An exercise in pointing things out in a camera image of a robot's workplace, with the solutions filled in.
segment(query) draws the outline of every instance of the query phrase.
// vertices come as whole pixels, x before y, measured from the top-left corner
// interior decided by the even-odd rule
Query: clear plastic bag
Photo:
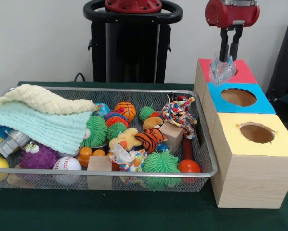
[[[210,80],[215,85],[226,83],[236,73],[236,65],[232,56],[228,56],[226,62],[219,60],[219,53],[214,55],[209,67]]]

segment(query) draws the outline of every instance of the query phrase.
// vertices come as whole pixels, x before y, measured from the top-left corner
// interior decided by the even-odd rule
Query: black cable
[[[81,72],[79,72],[79,73],[77,73],[77,74],[76,74],[76,77],[75,77],[75,79],[73,80],[74,82],[76,82],[76,81],[77,81],[77,79],[78,79],[78,76],[81,76],[81,77],[82,77],[82,80],[83,80],[83,82],[85,82],[85,78],[84,78],[84,75],[83,75]]]

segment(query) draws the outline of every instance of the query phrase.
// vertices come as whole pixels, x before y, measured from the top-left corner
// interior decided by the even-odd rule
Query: mint green blanket
[[[0,107],[0,125],[13,128],[61,153],[74,155],[80,148],[91,112],[51,115],[11,101]]]

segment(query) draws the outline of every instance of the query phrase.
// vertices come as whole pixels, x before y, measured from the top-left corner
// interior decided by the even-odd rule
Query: small basketball
[[[126,117],[128,119],[128,123],[131,123],[136,116],[135,107],[130,102],[120,102],[116,105],[114,111],[119,112],[122,116]]]

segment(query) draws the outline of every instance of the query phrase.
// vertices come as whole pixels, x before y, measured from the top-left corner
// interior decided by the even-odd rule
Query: green table
[[[34,83],[43,86],[192,90],[191,84]],[[194,192],[0,189],[0,230],[288,231],[280,210],[218,209],[208,181]]]

